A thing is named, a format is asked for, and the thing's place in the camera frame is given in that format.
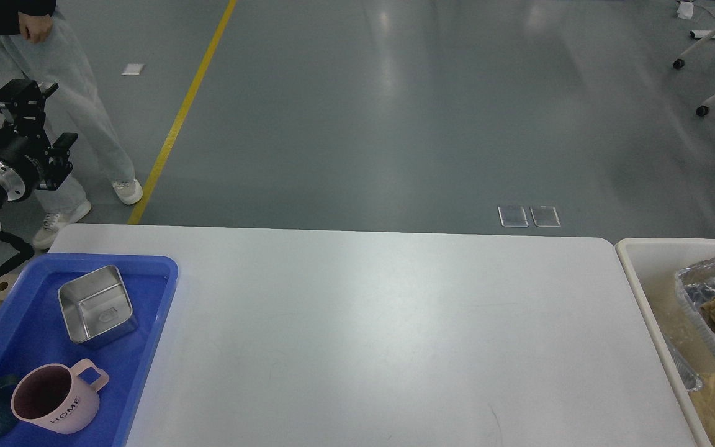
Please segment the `person's hand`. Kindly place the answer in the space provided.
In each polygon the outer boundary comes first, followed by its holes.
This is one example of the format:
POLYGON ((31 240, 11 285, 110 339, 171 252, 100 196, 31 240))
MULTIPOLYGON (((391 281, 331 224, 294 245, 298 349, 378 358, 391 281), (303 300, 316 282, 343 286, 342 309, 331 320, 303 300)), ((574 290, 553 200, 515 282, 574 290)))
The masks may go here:
POLYGON ((48 39, 53 27, 50 14, 34 16, 18 12, 18 27, 22 37, 30 43, 42 43, 48 39))

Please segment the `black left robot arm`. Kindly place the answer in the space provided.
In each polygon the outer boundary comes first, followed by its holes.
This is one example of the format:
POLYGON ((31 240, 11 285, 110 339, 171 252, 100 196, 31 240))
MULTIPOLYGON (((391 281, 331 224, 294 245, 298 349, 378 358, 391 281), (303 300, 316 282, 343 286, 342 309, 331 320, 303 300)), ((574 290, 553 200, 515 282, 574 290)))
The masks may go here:
MULTIPOLYGON (((0 88, 0 210, 36 190, 59 189, 72 171, 70 150, 77 134, 66 132, 51 142, 45 132, 45 103, 57 88, 31 79, 13 79, 0 88)), ((0 221, 0 277, 34 253, 30 243, 4 231, 0 221)))

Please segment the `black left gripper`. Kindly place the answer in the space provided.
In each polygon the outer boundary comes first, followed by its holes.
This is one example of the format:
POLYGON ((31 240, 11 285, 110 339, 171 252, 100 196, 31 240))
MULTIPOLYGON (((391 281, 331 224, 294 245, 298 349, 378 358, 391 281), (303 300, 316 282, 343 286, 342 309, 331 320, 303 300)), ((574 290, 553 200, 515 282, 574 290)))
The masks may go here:
POLYGON ((0 114, 15 133, 0 133, 0 204, 20 202, 36 190, 56 191, 70 176, 77 133, 52 144, 45 132, 45 104, 56 82, 12 79, 0 88, 0 114))

